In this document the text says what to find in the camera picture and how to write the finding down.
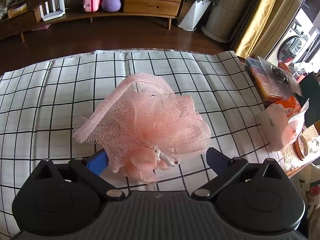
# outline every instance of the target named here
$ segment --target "white planter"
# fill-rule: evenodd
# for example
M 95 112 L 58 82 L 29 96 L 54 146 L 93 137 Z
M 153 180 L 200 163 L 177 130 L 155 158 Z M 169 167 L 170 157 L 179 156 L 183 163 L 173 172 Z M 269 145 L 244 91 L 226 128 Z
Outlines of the white planter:
M 198 21 L 201 19 L 210 3 L 211 1 L 209 0 L 195 1 L 183 20 L 178 24 L 178 27 L 185 31 L 194 31 Z

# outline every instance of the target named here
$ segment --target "round wooden dish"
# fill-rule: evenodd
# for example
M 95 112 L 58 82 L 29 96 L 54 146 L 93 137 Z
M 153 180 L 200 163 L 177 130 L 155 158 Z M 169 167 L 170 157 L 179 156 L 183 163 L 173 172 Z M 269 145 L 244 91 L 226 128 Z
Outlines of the round wooden dish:
M 309 154 L 309 147 L 307 140 L 304 138 L 302 134 L 300 134 L 297 138 L 297 140 L 294 143 L 294 146 L 296 148 L 296 152 L 300 159 L 304 159 Z

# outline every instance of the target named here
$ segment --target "metal screw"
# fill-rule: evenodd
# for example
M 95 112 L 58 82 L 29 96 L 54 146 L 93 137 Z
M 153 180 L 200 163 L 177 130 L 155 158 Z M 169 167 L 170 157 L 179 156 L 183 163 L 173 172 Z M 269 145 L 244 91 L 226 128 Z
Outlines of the metal screw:
M 194 191 L 195 195 L 198 197 L 209 197 L 210 191 L 205 188 L 199 188 Z
M 107 195 L 109 197 L 120 197 L 122 195 L 122 191 L 119 189 L 111 189 L 107 191 Z

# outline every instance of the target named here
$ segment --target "tablecloth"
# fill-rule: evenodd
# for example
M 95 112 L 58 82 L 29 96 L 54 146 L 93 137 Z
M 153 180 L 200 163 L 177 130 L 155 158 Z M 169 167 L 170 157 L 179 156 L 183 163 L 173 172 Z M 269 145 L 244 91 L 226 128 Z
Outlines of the tablecloth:
M 190 95 L 211 129 L 210 147 L 251 163 L 281 158 L 268 149 L 256 116 L 263 103 L 234 52 L 204 55 L 184 51 L 124 50 L 41 62 L 5 73 L 0 81 L 1 202 L 0 239 L 19 232 L 12 201 L 42 158 L 67 163 L 87 157 L 101 146 L 79 144 L 72 121 L 89 118 L 99 103 L 133 73 L 161 76 L 179 95 Z M 122 189 L 187 190 L 216 174 L 206 152 L 168 171 L 156 170 L 159 182 L 144 185 L 106 169 L 102 178 Z

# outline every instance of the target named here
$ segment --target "pink mesh sponge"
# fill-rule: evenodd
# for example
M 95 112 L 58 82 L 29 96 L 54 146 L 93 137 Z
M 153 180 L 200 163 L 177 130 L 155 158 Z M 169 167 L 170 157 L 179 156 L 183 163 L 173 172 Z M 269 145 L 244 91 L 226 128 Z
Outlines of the pink mesh sponge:
M 190 96 L 175 95 L 163 78 L 144 73 L 125 78 L 90 119 L 79 117 L 73 127 L 79 143 L 104 147 L 113 172 L 146 184 L 157 181 L 153 170 L 205 152 L 211 136 Z

